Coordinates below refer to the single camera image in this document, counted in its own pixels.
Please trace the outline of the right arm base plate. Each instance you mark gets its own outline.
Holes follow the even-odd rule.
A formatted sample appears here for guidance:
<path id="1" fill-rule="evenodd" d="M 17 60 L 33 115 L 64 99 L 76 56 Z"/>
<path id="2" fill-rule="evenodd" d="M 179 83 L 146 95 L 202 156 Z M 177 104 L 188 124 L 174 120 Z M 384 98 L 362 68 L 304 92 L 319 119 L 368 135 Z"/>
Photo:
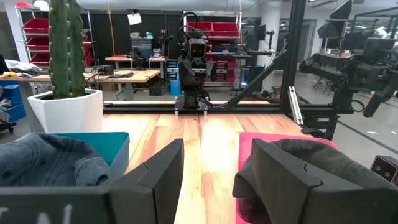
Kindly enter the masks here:
<path id="1" fill-rule="evenodd" d="M 208 106 L 207 105 L 200 105 L 198 108 L 187 108 L 182 105 L 175 105 L 175 116 L 178 115 L 193 115 L 193 114 L 201 114 L 206 116 L 208 114 Z"/>

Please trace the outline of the small black monitor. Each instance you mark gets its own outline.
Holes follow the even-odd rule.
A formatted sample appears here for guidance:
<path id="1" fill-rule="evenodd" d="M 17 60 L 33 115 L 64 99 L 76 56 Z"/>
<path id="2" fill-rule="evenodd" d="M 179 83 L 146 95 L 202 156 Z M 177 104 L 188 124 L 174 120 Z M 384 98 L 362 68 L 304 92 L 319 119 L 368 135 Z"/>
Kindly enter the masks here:
<path id="1" fill-rule="evenodd" d="M 266 25 L 258 25 L 256 27 L 256 37 L 258 41 L 264 41 L 267 35 Z"/>

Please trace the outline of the small wooden work table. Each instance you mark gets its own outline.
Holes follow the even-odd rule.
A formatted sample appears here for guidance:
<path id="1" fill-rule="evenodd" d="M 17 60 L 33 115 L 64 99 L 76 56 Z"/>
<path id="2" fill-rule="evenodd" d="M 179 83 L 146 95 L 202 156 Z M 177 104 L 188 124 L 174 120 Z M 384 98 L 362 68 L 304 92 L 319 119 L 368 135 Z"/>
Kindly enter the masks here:
<path id="1" fill-rule="evenodd" d="M 104 60 L 106 62 L 114 62 L 117 69 L 119 69 L 120 62 L 133 62 L 134 61 L 131 58 L 127 58 L 125 55 L 113 55 L 111 57 L 106 57 Z M 148 63 L 149 64 L 160 63 L 160 67 L 163 68 L 165 61 L 166 61 L 166 59 L 162 58 L 162 57 L 161 58 L 150 58 L 148 60 Z"/>

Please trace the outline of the cluttered wooden work table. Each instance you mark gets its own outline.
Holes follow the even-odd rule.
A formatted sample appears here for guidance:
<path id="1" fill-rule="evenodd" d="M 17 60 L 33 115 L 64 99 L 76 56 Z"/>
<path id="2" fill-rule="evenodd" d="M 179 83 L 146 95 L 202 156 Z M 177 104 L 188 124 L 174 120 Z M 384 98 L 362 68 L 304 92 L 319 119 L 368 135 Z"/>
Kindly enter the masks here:
<path id="1" fill-rule="evenodd" d="M 160 78 L 158 70 L 114 70 L 113 77 L 109 75 L 99 75 L 98 72 L 84 73 L 85 83 L 89 84 L 109 84 L 111 87 L 118 85 L 118 90 L 126 90 L 125 98 L 132 101 L 134 97 L 134 85 L 143 85 L 145 88 L 150 81 Z M 41 74 L 31 77 L 4 77 L 0 81 L 17 81 L 17 82 L 39 82 L 51 83 L 49 74 Z"/>

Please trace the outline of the blue denim cap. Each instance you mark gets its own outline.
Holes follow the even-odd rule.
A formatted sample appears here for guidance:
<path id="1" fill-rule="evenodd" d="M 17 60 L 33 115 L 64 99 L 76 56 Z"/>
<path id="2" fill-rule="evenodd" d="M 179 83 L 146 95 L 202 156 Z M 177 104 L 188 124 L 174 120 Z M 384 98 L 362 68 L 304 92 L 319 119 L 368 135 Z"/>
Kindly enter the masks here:
<path id="1" fill-rule="evenodd" d="M 105 159 L 79 139 L 31 133 L 0 144 L 0 187 L 96 186 L 109 172 Z"/>

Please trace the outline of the black aluminium table frame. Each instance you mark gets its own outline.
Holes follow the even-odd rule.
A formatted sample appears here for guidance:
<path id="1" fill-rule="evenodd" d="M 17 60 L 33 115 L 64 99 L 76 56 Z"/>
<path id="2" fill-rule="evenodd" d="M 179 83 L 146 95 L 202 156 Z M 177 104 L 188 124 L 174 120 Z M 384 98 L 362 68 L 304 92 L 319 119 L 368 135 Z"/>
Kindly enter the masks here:
<path id="1" fill-rule="evenodd" d="M 274 61 L 265 68 L 245 89 L 226 103 L 215 103 L 208 106 L 208 114 L 284 114 L 292 116 L 288 91 L 294 86 L 297 60 L 299 54 L 299 39 L 295 34 L 301 33 L 305 13 L 304 0 L 292 0 L 290 13 L 290 27 L 288 34 L 287 49 L 277 56 Z M 249 96 L 263 80 L 269 76 L 276 67 L 285 65 L 280 99 L 278 104 L 265 104 L 261 101 L 254 103 L 243 102 L 242 99 Z M 336 124 L 340 114 L 352 114 L 352 94 L 339 100 L 335 95 L 333 101 L 336 106 L 329 104 L 303 104 L 300 110 L 303 118 L 302 132 L 315 137 L 332 140 Z M 182 105 L 183 98 L 178 98 L 174 104 L 155 104 L 153 101 L 144 103 L 108 102 L 103 107 L 104 114 L 170 114 L 175 113 L 175 105 Z"/>

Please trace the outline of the white paper sheet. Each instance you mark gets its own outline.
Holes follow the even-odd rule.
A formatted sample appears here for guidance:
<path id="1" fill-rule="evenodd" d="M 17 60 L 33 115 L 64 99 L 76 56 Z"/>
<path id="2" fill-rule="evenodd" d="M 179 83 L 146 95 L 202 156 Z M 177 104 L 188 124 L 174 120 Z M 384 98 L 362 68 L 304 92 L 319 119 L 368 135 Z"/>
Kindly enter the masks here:
<path id="1" fill-rule="evenodd" d="M 130 26 L 140 24 L 142 22 L 141 15 L 139 13 L 128 14 L 127 19 Z"/>

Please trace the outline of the silver aluminium bracket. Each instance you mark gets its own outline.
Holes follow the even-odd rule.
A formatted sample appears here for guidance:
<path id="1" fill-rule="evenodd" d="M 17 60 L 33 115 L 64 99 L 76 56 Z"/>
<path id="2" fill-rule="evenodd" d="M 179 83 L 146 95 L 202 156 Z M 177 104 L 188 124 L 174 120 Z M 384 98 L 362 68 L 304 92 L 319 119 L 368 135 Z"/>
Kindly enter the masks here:
<path id="1" fill-rule="evenodd" d="M 298 125 L 303 125 L 303 118 L 300 110 L 299 100 L 297 98 L 297 94 L 293 86 L 289 87 L 288 96 L 289 96 L 289 102 L 294 121 Z"/>

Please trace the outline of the teal blue plastic bin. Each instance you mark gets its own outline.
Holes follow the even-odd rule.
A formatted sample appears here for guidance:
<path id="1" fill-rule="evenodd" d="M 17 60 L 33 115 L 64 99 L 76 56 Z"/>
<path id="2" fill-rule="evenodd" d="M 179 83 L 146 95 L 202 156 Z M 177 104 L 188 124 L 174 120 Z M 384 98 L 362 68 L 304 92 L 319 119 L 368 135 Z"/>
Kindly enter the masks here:
<path id="1" fill-rule="evenodd" d="M 57 133 L 59 136 L 79 139 L 92 146 L 109 165 L 109 178 L 105 184 L 120 179 L 129 165 L 129 133 Z"/>

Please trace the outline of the translucent pink plastic bin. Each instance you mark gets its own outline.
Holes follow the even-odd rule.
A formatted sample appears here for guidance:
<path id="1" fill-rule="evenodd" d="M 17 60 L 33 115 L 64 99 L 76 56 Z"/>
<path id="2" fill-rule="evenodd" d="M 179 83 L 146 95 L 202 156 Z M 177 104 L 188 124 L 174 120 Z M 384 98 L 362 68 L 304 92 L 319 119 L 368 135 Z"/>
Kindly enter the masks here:
<path id="1" fill-rule="evenodd" d="M 261 139 L 265 142 L 279 141 L 281 139 L 301 139 L 301 140 L 312 140 L 321 142 L 332 147 L 335 150 L 338 148 L 329 140 L 314 137 L 305 136 L 292 136 L 284 134 L 267 134 L 267 133 L 254 133 L 254 132 L 243 132 L 239 135 L 239 154 L 238 154 L 238 171 L 242 170 L 246 159 L 251 155 L 252 140 Z M 235 224 L 251 224 L 248 222 L 248 218 L 240 212 L 242 202 L 241 199 L 236 199 L 236 221 Z"/>

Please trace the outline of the black studio softbox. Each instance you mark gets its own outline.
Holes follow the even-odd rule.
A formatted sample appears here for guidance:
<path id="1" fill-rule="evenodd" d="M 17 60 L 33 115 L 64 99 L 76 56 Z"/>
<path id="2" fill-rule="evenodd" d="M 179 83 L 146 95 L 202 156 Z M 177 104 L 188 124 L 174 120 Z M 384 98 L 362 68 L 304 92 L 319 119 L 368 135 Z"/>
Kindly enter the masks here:
<path id="1" fill-rule="evenodd" d="M 340 38 L 341 32 L 337 29 L 338 22 L 329 21 L 323 24 L 318 30 L 318 36 L 321 39 L 335 39 Z"/>
<path id="2" fill-rule="evenodd" d="M 351 14 L 353 1 L 347 0 L 344 4 L 336 8 L 331 14 L 330 19 L 348 20 Z"/>

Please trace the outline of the blue plastic bucket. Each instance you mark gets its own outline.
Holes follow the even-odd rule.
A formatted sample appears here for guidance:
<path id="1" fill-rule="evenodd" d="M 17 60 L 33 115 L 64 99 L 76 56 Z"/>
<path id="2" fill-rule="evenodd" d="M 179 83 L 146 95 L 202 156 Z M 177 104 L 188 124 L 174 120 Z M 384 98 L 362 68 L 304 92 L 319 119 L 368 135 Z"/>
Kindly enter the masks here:
<path id="1" fill-rule="evenodd" d="M 179 79 L 170 81 L 170 94 L 173 96 L 180 96 L 182 94 Z"/>

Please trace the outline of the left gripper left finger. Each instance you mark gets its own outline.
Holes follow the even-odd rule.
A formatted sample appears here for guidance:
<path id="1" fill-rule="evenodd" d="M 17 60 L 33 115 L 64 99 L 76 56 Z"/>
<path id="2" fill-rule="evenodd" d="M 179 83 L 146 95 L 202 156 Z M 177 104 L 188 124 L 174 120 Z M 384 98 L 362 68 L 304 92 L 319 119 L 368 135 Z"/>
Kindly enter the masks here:
<path id="1" fill-rule="evenodd" d="M 184 166 L 178 138 L 111 184 L 109 224 L 174 224 Z"/>

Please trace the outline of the white hexagonal plant pot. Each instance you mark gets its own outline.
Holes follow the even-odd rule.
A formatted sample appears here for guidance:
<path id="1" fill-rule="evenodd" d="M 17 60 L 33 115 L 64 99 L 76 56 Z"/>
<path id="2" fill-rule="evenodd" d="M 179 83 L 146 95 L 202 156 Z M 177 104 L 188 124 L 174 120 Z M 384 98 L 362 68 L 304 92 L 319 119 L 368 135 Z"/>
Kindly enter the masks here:
<path id="1" fill-rule="evenodd" d="M 103 92 L 56 100 L 51 91 L 27 98 L 46 133 L 92 133 L 103 129 Z"/>

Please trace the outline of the black toolbox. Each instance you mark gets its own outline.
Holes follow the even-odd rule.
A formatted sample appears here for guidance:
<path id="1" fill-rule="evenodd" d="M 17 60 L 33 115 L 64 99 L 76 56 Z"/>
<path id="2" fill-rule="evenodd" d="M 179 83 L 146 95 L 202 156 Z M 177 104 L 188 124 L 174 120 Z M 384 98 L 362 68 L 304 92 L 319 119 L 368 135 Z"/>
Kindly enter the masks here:
<path id="1" fill-rule="evenodd" d="M 167 91 L 166 85 L 154 85 L 149 88 L 150 96 L 162 96 Z"/>

